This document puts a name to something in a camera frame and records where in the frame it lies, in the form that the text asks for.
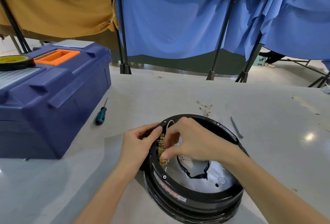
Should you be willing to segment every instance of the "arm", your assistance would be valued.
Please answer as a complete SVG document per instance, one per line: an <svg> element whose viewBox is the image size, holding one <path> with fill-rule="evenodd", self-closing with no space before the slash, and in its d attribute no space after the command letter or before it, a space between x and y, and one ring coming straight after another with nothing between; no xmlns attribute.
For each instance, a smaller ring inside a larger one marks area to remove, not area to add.
<svg viewBox="0 0 330 224"><path fill-rule="evenodd" d="M179 136L182 144L174 146ZM181 118L168 128L163 159L187 155L218 161L241 183L269 224L330 224L330 221L278 182L239 147L218 137L191 118Z"/></svg>
<svg viewBox="0 0 330 224"><path fill-rule="evenodd" d="M149 148L160 136L162 127L154 129L147 138L140 138L158 124L146 125L125 132L116 167L79 214L74 224L109 224L111 222L122 193L136 176L149 153Z"/></svg>

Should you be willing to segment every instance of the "roll of tape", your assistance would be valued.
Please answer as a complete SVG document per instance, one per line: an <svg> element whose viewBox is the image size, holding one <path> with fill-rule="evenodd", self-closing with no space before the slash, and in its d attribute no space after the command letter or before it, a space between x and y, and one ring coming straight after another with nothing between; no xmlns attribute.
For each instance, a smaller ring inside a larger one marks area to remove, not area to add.
<svg viewBox="0 0 330 224"><path fill-rule="evenodd" d="M32 57L22 55L9 55L0 57L0 71L13 71L32 68L36 64Z"/></svg>

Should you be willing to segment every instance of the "person's left hand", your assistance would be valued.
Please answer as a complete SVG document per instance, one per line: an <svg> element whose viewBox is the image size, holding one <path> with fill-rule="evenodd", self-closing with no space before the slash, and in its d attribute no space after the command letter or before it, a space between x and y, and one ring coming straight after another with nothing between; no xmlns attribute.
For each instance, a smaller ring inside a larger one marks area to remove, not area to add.
<svg viewBox="0 0 330 224"><path fill-rule="evenodd" d="M125 131L117 167L129 180L132 180L136 176L149 153L151 145L162 133L163 128L161 126L155 128L158 124L153 123ZM143 139L143 135L153 128L155 129L151 134Z"/></svg>

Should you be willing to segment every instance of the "white table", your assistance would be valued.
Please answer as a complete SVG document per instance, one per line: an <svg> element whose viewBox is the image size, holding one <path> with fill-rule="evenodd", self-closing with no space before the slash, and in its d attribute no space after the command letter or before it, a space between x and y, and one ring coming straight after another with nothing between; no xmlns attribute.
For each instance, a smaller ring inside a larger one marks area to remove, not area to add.
<svg viewBox="0 0 330 224"><path fill-rule="evenodd" d="M135 75L112 75L111 79L111 88L63 159L0 159L1 223L70 223L113 169L126 129L176 114L201 114L197 100L213 104L210 118L235 133L233 116L250 156L330 217L330 95L316 88L249 83ZM105 123L94 126L107 97ZM246 193L237 214L228 221L265 222ZM139 173L126 188L112 223L177 222L151 200Z"/></svg>

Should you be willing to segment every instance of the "white label with red text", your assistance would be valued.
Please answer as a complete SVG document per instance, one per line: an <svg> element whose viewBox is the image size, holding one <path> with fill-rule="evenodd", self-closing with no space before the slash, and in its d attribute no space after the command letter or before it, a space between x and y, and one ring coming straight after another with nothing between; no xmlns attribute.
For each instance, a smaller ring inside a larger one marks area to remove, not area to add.
<svg viewBox="0 0 330 224"><path fill-rule="evenodd" d="M162 182L162 180L157 176L156 172L153 172L154 176L156 177L156 180L159 182L159 184L167 191L170 195L177 198L180 201L186 202L186 198L178 195L176 192L174 192L172 189L170 189L168 186L165 185L165 183Z"/></svg>

